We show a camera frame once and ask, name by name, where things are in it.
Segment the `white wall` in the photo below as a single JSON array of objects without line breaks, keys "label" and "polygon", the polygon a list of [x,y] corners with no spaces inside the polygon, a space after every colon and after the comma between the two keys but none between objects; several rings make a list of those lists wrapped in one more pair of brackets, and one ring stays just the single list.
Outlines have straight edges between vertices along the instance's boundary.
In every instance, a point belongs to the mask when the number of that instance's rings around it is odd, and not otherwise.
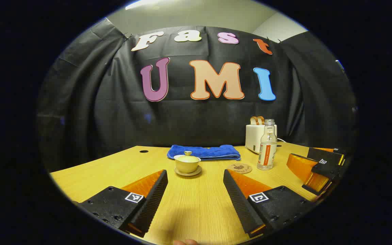
[{"label": "white wall", "polygon": [[279,43],[279,40],[283,41],[305,31],[307,29],[299,23],[278,12],[257,27],[253,34],[268,37],[270,40]]},{"label": "white wall", "polygon": [[160,28],[196,25],[251,33],[276,12],[254,0],[161,0],[129,10],[121,8],[107,18],[122,33],[128,32],[128,36]]}]

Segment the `coaster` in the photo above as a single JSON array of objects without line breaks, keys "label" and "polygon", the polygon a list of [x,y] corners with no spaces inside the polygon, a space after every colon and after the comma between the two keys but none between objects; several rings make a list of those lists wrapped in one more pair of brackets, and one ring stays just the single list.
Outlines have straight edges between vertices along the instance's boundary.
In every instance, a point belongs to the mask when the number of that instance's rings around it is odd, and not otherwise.
[{"label": "coaster", "polygon": [[191,172],[191,173],[183,173],[183,172],[180,172],[179,170],[177,170],[176,169],[176,167],[173,169],[177,174],[179,174],[179,175],[182,175],[182,176],[193,176],[193,175],[196,175],[196,174],[198,174],[198,173],[200,173],[201,171],[202,171],[202,167],[199,165],[199,166],[197,166],[197,169],[195,170],[195,171],[193,171],[193,172]]},{"label": "coaster", "polygon": [[236,163],[228,166],[228,169],[239,174],[247,174],[252,171],[252,167],[244,163]]}]

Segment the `toaster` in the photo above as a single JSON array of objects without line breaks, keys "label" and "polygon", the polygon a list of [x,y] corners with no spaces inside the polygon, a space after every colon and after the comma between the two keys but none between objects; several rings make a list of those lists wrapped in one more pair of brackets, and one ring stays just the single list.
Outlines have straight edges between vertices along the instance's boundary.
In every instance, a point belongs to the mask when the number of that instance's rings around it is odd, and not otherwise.
[{"label": "toaster", "polygon": [[[256,154],[260,153],[261,137],[264,134],[264,125],[246,125],[246,143],[244,147]],[[277,126],[275,124],[275,135],[277,136]]]}]

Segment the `orange label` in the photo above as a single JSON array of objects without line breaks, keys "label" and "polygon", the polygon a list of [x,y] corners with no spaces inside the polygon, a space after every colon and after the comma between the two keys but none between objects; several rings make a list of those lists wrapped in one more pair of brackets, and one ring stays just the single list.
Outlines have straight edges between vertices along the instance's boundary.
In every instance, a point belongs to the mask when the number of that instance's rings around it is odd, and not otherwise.
[{"label": "orange label", "polygon": [[266,145],[266,155],[265,155],[265,157],[264,157],[264,164],[263,164],[263,165],[266,165],[266,166],[267,166],[267,163],[268,163],[268,161],[269,161],[270,146],[271,146],[271,145]]}]

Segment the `water bottle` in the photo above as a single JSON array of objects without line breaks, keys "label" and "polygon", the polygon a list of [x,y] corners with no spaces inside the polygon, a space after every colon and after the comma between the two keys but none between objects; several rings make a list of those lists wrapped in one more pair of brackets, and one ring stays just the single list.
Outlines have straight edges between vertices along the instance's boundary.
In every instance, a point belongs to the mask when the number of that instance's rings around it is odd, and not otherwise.
[{"label": "water bottle", "polygon": [[257,168],[261,170],[273,168],[273,160],[277,147],[277,136],[274,125],[274,119],[266,119],[264,121],[264,134],[261,137],[260,156],[257,164]]}]

